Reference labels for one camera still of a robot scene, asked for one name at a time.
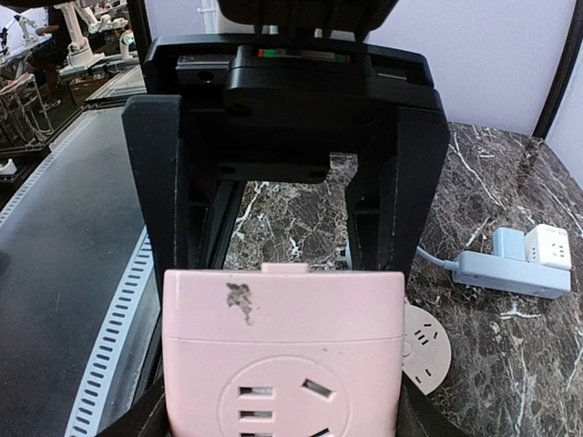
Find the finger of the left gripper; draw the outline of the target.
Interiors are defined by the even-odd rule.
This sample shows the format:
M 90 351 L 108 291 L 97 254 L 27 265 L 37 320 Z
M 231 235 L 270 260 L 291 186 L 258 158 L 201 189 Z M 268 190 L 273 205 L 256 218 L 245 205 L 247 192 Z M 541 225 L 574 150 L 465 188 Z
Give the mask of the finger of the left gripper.
M 203 268 L 214 165 L 197 116 L 179 96 L 141 95 L 122 123 L 157 272 Z
M 438 109 L 398 107 L 379 118 L 345 189 L 354 269 L 411 270 L 449 138 Z

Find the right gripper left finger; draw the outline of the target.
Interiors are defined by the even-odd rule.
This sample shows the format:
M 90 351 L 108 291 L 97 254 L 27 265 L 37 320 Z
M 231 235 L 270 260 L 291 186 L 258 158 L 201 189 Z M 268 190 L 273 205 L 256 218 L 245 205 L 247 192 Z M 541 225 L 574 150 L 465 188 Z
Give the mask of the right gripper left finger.
M 169 435 L 165 385 L 157 380 L 145 394 L 98 437 L 165 437 Z

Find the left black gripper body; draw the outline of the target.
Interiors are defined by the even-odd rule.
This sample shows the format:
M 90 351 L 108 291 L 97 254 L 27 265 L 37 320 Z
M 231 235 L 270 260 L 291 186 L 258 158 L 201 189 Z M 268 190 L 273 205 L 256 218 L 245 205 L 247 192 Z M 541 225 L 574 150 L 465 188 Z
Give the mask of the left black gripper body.
M 144 67 L 152 93 L 181 99 L 195 178 L 316 183 L 332 153 L 404 177 L 441 173 L 445 113 L 421 55 L 327 39 L 169 36 Z

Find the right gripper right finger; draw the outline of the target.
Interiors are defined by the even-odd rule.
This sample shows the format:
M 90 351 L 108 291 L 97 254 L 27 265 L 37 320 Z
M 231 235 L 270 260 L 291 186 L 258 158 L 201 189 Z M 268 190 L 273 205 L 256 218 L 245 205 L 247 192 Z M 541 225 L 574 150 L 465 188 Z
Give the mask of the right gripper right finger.
M 419 387 L 403 377 L 399 399 L 400 437 L 466 437 L 436 409 Z

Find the pink round power strip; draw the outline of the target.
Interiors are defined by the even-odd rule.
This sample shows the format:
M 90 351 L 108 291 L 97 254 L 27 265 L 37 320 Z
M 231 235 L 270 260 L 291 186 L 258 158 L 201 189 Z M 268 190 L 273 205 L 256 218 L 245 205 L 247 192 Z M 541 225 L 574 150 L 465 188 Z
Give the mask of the pink round power strip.
M 403 371 L 424 395 L 434 392 L 450 370 L 452 350 L 443 325 L 428 311 L 404 305 Z

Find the blue cube plug adapter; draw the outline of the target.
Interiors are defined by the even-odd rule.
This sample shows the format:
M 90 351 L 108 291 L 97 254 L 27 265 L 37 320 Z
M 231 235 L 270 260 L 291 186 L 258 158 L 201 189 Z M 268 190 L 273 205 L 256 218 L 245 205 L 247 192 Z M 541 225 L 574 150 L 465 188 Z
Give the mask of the blue cube plug adapter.
M 496 229 L 493 233 L 492 254 L 503 259 L 526 261 L 525 232 L 504 227 Z

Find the blue power strip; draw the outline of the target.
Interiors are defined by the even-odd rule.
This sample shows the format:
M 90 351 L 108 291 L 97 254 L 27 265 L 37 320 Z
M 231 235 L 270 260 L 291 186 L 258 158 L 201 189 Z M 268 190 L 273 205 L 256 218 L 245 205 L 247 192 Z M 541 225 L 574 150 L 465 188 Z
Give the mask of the blue power strip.
M 452 281 L 457 284 L 549 300 L 571 291 L 568 270 L 473 251 L 461 252 L 455 262 Z

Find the pink cube socket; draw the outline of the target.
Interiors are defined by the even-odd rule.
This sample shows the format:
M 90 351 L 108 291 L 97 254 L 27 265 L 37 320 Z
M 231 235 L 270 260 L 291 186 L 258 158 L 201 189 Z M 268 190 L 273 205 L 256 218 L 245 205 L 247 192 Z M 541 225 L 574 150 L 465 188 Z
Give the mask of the pink cube socket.
M 170 269 L 163 376 L 175 436 L 392 436 L 404 275 Z

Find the white cube socket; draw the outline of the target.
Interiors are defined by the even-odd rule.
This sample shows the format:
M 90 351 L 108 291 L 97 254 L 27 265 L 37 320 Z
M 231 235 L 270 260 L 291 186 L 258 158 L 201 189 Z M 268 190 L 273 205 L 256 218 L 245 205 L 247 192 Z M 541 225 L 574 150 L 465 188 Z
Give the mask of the white cube socket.
M 527 262 L 554 269 L 571 270 L 568 233 L 547 224 L 536 225 L 525 235 Z

